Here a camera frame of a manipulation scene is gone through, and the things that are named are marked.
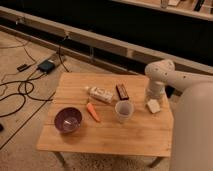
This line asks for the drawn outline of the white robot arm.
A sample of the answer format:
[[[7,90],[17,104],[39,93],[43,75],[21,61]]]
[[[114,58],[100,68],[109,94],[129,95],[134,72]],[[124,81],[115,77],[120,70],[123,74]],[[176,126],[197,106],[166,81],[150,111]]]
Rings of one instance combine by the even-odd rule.
[[[149,63],[149,90],[157,82],[182,93],[174,111],[169,171],[213,171],[213,76],[177,71],[172,60]]]

